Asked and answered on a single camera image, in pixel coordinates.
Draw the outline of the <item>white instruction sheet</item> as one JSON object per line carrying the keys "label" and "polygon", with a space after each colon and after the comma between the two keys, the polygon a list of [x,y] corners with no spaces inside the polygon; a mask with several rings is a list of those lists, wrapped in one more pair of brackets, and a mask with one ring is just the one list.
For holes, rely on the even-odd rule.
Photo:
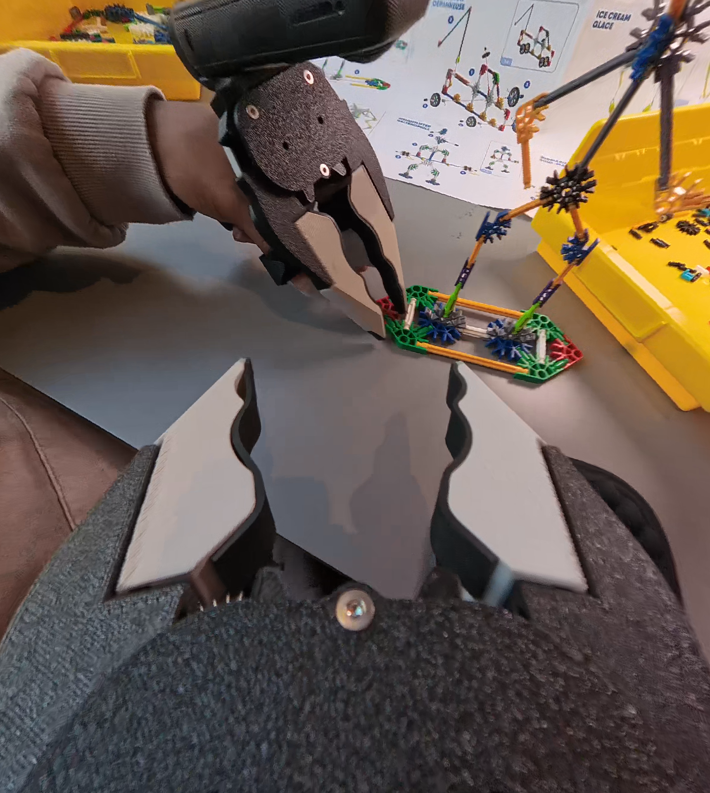
{"label": "white instruction sheet", "polygon": [[620,55],[653,2],[430,2],[373,64],[319,59],[387,178],[472,204],[513,207],[563,166],[630,85],[622,66],[558,100],[530,142],[524,190],[517,110]]}

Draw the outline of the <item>person's left forearm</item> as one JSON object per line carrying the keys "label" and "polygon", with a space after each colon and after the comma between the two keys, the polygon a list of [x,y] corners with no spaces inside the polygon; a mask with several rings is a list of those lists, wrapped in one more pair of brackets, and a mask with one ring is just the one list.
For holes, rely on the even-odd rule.
{"label": "person's left forearm", "polygon": [[119,245],[132,223],[191,220],[152,150],[153,86],[71,83],[26,49],[0,55],[0,274],[58,247]]}

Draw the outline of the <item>red corner connector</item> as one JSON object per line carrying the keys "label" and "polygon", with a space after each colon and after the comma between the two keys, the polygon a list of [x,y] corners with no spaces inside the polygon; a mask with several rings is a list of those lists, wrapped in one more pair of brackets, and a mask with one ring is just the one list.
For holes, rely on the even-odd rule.
{"label": "red corner connector", "polygon": [[564,335],[561,339],[548,343],[548,357],[552,362],[563,364],[563,370],[567,370],[583,360],[583,352]]}

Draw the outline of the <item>connector assembly with yellow rods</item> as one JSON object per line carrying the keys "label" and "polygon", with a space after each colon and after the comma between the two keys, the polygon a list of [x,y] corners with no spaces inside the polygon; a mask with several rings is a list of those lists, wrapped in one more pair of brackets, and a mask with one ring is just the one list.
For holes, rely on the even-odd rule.
{"label": "connector assembly with yellow rods", "polygon": [[423,285],[406,288],[407,312],[400,315],[389,297],[377,302],[389,338],[397,347],[426,354],[425,344],[448,348],[462,339],[467,320],[463,312],[453,309],[445,315],[446,301],[437,299],[433,290]]}

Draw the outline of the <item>large yellow parts bin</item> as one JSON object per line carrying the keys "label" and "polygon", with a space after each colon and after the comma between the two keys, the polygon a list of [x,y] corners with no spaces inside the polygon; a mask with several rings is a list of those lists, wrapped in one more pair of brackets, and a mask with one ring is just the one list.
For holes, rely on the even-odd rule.
{"label": "large yellow parts bin", "polygon": [[[69,23],[69,8],[116,2],[0,1],[0,54],[26,48],[59,66],[74,83],[154,85],[170,100],[195,101],[201,87],[171,45],[50,42]],[[140,10],[146,2],[121,2]],[[150,2],[173,6],[174,2]]]}

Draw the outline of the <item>multicolour rod connector toy figure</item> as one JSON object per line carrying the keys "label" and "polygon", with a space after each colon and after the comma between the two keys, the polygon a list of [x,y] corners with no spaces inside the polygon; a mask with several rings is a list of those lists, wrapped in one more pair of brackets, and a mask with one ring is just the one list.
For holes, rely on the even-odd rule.
{"label": "multicolour rod connector toy figure", "polygon": [[633,42],[619,55],[607,60],[577,78],[559,86],[547,94],[521,105],[516,114],[517,142],[521,149],[523,185],[531,186],[531,155],[529,144],[539,131],[539,123],[545,119],[545,112],[554,102],[574,94],[576,91],[598,81],[598,79],[623,68],[629,70],[627,88],[614,105],[607,120],[602,125],[587,152],[561,171],[547,177],[539,188],[535,200],[521,206],[497,213],[494,219],[487,213],[476,235],[476,243],[457,277],[455,288],[444,307],[439,311],[438,320],[446,329],[456,326],[451,318],[459,294],[468,281],[478,259],[479,252],[487,242],[494,242],[507,235],[514,218],[539,208],[557,213],[565,212],[574,224],[575,232],[561,248],[565,264],[563,272],[550,281],[535,297],[532,305],[515,321],[515,332],[519,332],[556,293],[565,277],[575,267],[583,263],[598,245],[598,239],[591,239],[582,223],[579,213],[581,206],[594,194],[597,180],[590,164],[606,143],[622,115],[647,80],[654,79],[659,85],[659,146],[658,176],[655,183],[655,213],[659,219],[667,219],[683,209],[697,207],[701,193],[698,182],[687,185],[688,174],[676,175],[674,162],[674,82],[684,64],[693,61],[690,45],[701,45],[708,39],[710,19],[700,16],[710,8],[710,2],[671,1],[653,2],[642,11],[647,26],[634,28],[630,32]]}

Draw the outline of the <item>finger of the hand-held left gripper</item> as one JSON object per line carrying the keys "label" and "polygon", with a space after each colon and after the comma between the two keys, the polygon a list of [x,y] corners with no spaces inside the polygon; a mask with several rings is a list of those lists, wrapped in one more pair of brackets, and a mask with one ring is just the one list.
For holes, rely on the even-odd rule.
{"label": "finger of the hand-held left gripper", "polygon": [[385,339],[382,311],[371,298],[363,277],[347,260],[335,221],[326,214],[312,212],[299,218],[295,225],[330,281],[330,286],[323,290],[328,300],[364,331]]}
{"label": "finger of the hand-held left gripper", "polygon": [[382,286],[394,309],[405,313],[406,288],[396,229],[364,164],[352,172],[348,194],[356,232],[365,246],[370,264],[380,274]]}

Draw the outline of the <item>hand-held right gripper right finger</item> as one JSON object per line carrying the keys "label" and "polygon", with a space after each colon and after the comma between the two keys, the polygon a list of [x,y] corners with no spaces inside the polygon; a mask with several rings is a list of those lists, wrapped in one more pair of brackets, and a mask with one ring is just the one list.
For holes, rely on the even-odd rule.
{"label": "hand-held right gripper right finger", "polygon": [[542,439],[463,362],[451,364],[446,404],[450,461],[430,525],[437,567],[462,594],[521,583],[587,593]]}

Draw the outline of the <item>long yellow rod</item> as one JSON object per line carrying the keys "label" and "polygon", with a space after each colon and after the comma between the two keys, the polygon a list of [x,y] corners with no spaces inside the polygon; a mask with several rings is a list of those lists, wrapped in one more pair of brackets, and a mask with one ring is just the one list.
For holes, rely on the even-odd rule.
{"label": "long yellow rod", "polygon": [[427,342],[416,342],[415,351],[422,351],[427,354],[434,354],[436,356],[454,360],[457,362],[468,363],[485,369],[496,370],[503,373],[509,373],[513,376],[528,375],[528,369],[522,366],[516,366],[505,362],[500,362],[493,359],[485,359],[478,355],[469,354],[458,351],[456,349],[432,345]]}
{"label": "long yellow rod", "polygon": [[462,299],[461,297],[458,297],[457,300],[454,301],[452,307],[458,309],[468,309],[471,311],[479,312],[482,314],[488,314],[492,316],[502,316],[514,320],[520,318],[523,314],[523,312],[521,311],[517,311],[513,309],[505,309],[492,304],[474,302],[471,300]]}

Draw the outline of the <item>pile of toy parts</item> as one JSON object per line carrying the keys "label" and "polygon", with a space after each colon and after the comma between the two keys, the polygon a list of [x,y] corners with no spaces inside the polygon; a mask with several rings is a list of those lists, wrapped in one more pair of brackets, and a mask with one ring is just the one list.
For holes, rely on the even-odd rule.
{"label": "pile of toy parts", "polygon": [[69,23],[47,40],[104,45],[171,45],[170,13],[171,6],[150,2],[140,10],[121,2],[108,3],[101,8],[73,5],[69,8]]}

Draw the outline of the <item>person's beige fleece clothing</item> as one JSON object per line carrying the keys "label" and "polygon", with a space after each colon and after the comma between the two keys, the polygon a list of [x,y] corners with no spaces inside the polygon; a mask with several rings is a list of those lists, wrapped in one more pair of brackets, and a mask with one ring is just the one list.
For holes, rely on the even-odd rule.
{"label": "person's beige fleece clothing", "polygon": [[0,641],[55,551],[136,453],[0,369]]}

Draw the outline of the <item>blue snowflake connector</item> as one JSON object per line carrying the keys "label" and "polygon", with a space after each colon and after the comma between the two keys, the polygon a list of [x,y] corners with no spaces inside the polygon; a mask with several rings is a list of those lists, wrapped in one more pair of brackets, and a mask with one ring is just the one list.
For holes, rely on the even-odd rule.
{"label": "blue snowflake connector", "polygon": [[500,360],[515,364],[536,350],[537,336],[527,327],[516,330],[514,318],[500,318],[486,328],[485,347]]}

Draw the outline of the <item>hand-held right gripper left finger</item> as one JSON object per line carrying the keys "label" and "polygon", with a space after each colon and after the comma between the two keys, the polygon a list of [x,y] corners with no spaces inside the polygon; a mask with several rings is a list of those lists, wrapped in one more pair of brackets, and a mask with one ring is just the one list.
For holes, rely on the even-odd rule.
{"label": "hand-held right gripper left finger", "polygon": [[252,363],[240,359],[158,439],[116,594],[174,583],[197,596],[250,592],[268,566],[260,435]]}

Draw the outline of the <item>person's left hand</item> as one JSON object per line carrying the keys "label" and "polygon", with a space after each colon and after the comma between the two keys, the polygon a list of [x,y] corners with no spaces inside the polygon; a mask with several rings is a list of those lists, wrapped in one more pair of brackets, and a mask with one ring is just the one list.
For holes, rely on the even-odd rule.
{"label": "person's left hand", "polygon": [[202,103],[154,101],[147,114],[150,143],[169,191],[191,210],[232,226],[233,237],[268,253],[249,201],[218,142],[218,117]]}

